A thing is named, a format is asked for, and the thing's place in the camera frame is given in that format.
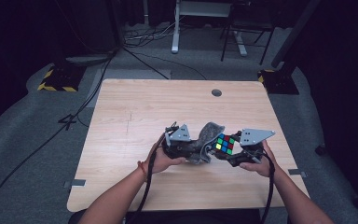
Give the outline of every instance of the office chair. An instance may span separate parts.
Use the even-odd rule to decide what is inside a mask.
[[[222,38],[223,33],[226,31],[225,45],[223,47],[222,58],[220,61],[223,61],[226,52],[227,40],[230,31],[245,32],[245,33],[257,33],[259,34],[258,38],[255,40],[253,45],[248,45],[245,43],[237,43],[238,45],[244,46],[255,46],[263,47],[264,52],[261,57],[260,65],[264,61],[266,56],[267,49],[269,47],[269,42],[274,33],[274,23],[273,16],[277,8],[271,1],[267,0],[237,0],[235,1],[230,8],[228,15],[228,21],[226,27],[223,29],[220,38]],[[265,46],[255,45],[255,43],[260,39],[260,37],[265,33],[269,32],[268,42]]]

